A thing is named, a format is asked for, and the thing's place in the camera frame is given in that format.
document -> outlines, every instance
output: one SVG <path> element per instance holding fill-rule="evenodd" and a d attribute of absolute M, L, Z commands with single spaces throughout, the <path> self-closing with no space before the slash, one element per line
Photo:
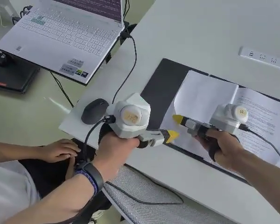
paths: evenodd
<path fill-rule="evenodd" d="M 161 128 L 175 130 L 180 137 L 173 144 L 212 162 L 202 146 L 187 133 L 187 128 L 177 125 L 173 114 L 180 114 L 209 123 L 220 104 L 237 104 L 247 108 L 248 127 L 272 142 L 280 151 L 280 102 L 261 93 L 239 88 L 237 84 L 189 71 L 179 91 L 168 108 Z M 238 131 L 243 147 L 261 159 L 280 168 L 280 157 L 275 150 L 252 133 Z"/>

wristband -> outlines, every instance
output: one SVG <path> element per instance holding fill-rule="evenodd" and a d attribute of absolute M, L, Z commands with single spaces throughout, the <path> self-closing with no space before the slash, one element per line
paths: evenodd
<path fill-rule="evenodd" d="M 100 172 L 93 166 L 92 163 L 90 163 L 90 162 L 81 163 L 77 167 L 77 172 L 79 172 L 79 171 L 83 171 L 83 173 L 81 173 L 83 175 L 87 174 L 88 176 L 90 176 L 90 178 L 88 178 L 88 176 L 85 175 L 90 182 L 91 182 L 91 180 L 94 182 L 94 184 L 96 185 L 96 188 L 97 188 L 97 192 L 99 192 L 103 189 L 103 186 L 104 186 L 103 177 L 100 174 Z"/>
<path fill-rule="evenodd" d="M 93 189 L 94 189 L 93 195 L 96 195 L 96 194 L 98 193 L 98 187 L 97 187 L 96 183 L 94 182 L 93 178 L 92 178 L 88 173 L 86 173 L 86 172 L 83 171 L 83 170 L 78 170 L 78 171 L 76 171 L 76 174 L 82 174 L 82 175 L 84 175 L 85 177 L 87 177 L 87 179 L 89 180 L 89 182 L 90 182 L 90 183 L 92 184 L 92 186 L 93 186 Z"/>

hand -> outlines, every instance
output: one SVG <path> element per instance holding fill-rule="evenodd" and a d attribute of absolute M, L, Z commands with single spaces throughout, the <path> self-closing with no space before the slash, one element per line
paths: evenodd
<path fill-rule="evenodd" d="M 68 158 L 77 156 L 81 150 L 76 143 L 68 139 L 62 139 L 44 147 L 38 147 L 38 155 L 40 160 L 49 163 L 59 162 Z"/>
<path fill-rule="evenodd" d="M 68 180 L 74 176 L 75 161 L 76 161 L 76 158 L 74 156 L 70 157 L 69 167 L 67 168 L 67 171 L 66 171 L 65 180 Z"/>
<path fill-rule="evenodd" d="M 228 132 L 210 129 L 207 131 L 206 135 L 217 139 L 221 148 L 221 150 L 217 151 L 215 154 L 215 161 L 220 166 L 234 171 L 235 160 L 238 158 L 239 154 L 244 151 L 242 145 Z M 197 139 L 206 150 L 208 150 L 209 144 L 206 141 L 198 136 L 195 136 L 194 138 Z"/>
<path fill-rule="evenodd" d="M 104 182 L 116 177 L 118 170 L 139 143 L 137 138 L 121 139 L 115 133 L 108 133 L 102 138 L 92 164 L 101 173 Z"/>

forearm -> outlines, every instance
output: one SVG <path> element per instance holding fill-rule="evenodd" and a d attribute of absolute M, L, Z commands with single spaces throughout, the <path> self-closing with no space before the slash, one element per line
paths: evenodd
<path fill-rule="evenodd" d="M 17 146 L 6 143 L 0 143 L 0 162 L 38 159 L 38 147 Z"/>
<path fill-rule="evenodd" d="M 234 162 L 240 173 L 280 213 L 280 169 L 243 150 Z"/>
<path fill-rule="evenodd" d="M 89 180 L 84 175 L 76 175 L 4 224 L 46 224 L 67 220 L 86 205 L 93 193 Z"/>

floor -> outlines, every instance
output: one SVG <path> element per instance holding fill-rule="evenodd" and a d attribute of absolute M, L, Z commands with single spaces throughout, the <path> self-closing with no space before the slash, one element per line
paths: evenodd
<path fill-rule="evenodd" d="M 154 0 L 130 0 L 126 21 L 138 23 Z M 9 21 L 0 25 L 0 38 L 11 28 Z M 113 49 L 116 53 L 119 44 Z M 58 77 L 65 91 L 75 104 L 87 87 Z M 58 129 L 71 107 L 58 89 L 52 76 L 41 70 L 25 95 L 0 91 L 0 141 L 19 145 L 45 145 L 61 138 L 71 138 Z M 120 214 L 111 207 L 98 220 L 98 224 L 119 224 Z"/>

